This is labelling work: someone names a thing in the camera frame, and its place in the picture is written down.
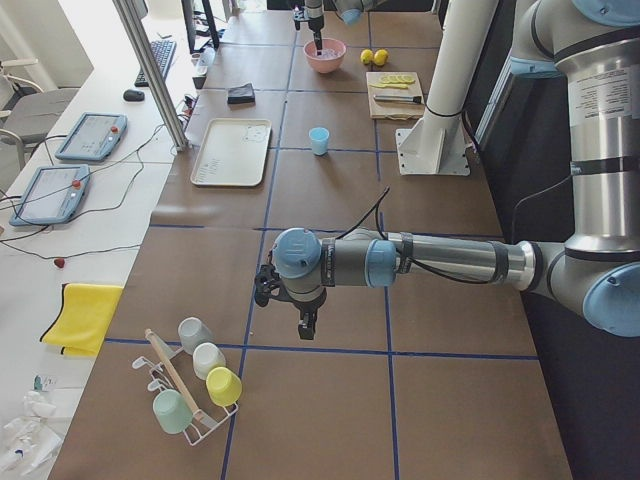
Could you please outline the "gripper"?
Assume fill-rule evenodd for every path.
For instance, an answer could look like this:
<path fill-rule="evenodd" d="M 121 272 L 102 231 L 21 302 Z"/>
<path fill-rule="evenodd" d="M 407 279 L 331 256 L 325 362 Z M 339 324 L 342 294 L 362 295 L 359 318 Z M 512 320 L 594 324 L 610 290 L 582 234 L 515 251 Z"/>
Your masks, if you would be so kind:
<path fill-rule="evenodd" d="M 301 340 L 315 338 L 318 311 L 325 301 L 325 298 L 316 298 L 312 301 L 293 302 L 294 307 L 299 311 L 298 334 Z"/>
<path fill-rule="evenodd" d="M 321 55 L 323 40 L 321 30 L 324 28 L 324 4 L 322 0 L 295 1 L 293 6 L 293 21 L 296 30 L 300 30 L 302 23 L 307 23 L 313 32 L 316 55 Z"/>

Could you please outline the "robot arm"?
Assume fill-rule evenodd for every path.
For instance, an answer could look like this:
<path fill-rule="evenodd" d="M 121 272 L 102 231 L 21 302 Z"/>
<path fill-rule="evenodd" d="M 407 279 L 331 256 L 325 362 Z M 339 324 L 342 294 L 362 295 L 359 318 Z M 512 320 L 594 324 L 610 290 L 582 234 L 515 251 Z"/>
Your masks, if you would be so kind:
<path fill-rule="evenodd" d="M 364 12 L 374 10 L 384 1 L 376 0 L 337 0 L 333 2 L 338 17 L 347 25 L 351 25 L 359 20 Z M 294 27 L 300 30 L 301 24 L 306 23 L 313 35 L 313 42 L 317 54 L 323 50 L 322 30 L 324 22 L 324 2 L 322 0 L 294 1 L 292 18 Z"/>
<path fill-rule="evenodd" d="M 335 286 L 387 287 L 424 270 L 468 284 L 510 283 L 555 300 L 592 326 L 639 333 L 639 5 L 520 1 L 511 70 L 568 81 L 574 232 L 564 242 L 504 244 L 368 231 L 335 238 L 291 228 L 254 280 L 254 300 L 293 304 L 298 333 L 315 334 Z"/>

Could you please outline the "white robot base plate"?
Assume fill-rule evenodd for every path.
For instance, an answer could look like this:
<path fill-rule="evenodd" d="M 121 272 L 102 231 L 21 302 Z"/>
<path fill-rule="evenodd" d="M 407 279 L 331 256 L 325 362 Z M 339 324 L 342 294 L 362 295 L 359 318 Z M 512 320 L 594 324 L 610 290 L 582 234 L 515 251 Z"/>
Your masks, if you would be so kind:
<path fill-rule="evenodd" d="M 468 176 L 471 173 L 466 156 L 462 127 L 449 137 L 441 129 L 424 142 L 422 125 L 417 129 L 397 129 L 395 133 L 401 175 Z"/>

